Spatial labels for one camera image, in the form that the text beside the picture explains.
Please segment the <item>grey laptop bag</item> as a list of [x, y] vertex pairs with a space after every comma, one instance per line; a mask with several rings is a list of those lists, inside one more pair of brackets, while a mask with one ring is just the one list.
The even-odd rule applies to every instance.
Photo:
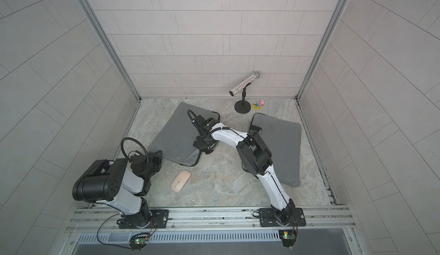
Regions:
[[300, 186], [301, 124], [264, 114], [254, 114], [249, 131], [256, 131], [272, 153], [279, 181]]
[[201, 152], [193, 146], [198, 132], [187, 114], [189, 109], [196, 115], [202, 115], [205, 119], [212, 117], [218, 120], [220, 118], [220, 114], [217, 112], [182, 102], [165, 127], [149, 145], [149, 152], [161, 150], [163, 158], [187, 167], [198, 163]]

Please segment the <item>pink computer mouse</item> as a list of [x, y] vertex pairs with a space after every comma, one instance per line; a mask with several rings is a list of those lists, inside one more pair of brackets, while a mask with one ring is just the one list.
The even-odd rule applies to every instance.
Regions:
[[191, 177], [191, 172], [188, 170], [182, 170], [171, 184], [172, 191], [178, 193], [181, 191], [183, 186], [188, 182]]

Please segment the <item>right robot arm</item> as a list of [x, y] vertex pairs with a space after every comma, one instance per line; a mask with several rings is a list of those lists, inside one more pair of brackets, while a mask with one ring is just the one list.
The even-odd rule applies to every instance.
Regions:
[[212, 117], [205, 119], [201, 115], [196, 116], [191, 110], [188, 115], [198, 132], [193, 146], [205, 154], [212, 153], [219, 141], [234, 147], [241, 159], [242, 169], [256, 177], [266, 190], [276, 221], [281, 226], [296, 225], [296, 206], [281, 186], [273, 166], [272, 153], [261, 136], [256, 131], [233, 130]]

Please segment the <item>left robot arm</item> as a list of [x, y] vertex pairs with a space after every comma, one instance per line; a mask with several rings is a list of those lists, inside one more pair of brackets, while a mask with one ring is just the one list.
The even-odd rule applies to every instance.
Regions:
[[151, 177], [160, 171], [162, 151], [114, 161], [96, 160], [76, 181], [72, 196], [76, 201], [99, 203], [121, 213], [120, 229], [165, 228], [168, 210], [150, 210], [145, 196]]

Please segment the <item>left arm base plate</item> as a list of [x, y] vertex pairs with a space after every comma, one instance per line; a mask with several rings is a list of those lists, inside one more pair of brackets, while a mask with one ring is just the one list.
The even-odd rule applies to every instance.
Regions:
[[146, 215], [142, 212], [134, 215], [122, 215], [117, 220], [119, 229], [164, 229], [167, 225], [169, 210], [150, 210]]

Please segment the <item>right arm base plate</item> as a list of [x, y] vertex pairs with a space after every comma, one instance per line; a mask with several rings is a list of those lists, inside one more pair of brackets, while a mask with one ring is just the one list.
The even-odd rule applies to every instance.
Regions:
[[275, 208], [260, 208], [253, 212], [253, 216], [260, 220], [261, 227], [303, 227], [306, 220], [302, 208], [282, 213]]

